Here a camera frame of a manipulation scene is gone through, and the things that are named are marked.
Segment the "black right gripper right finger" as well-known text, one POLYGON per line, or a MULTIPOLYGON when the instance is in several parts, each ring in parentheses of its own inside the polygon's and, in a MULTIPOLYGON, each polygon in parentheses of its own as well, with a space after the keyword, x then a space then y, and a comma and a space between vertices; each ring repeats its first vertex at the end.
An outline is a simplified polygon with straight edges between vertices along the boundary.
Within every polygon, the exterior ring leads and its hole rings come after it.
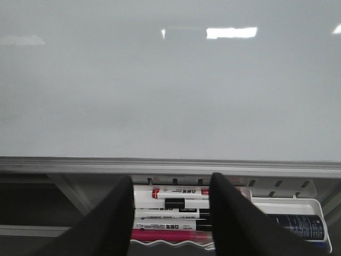
POLYGON ((271 220, 220 173, 211 176, 209 205, 216 255, 327 255, 271 220))

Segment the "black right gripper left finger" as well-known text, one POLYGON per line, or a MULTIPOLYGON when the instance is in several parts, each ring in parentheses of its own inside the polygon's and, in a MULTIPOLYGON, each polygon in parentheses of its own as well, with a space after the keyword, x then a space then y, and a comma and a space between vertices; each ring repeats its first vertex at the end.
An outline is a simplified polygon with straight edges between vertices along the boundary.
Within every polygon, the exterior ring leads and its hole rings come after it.
POLYGON ((133 183, 124 175, 84 219, 30 255, 127 255, 133 222, 133 183))

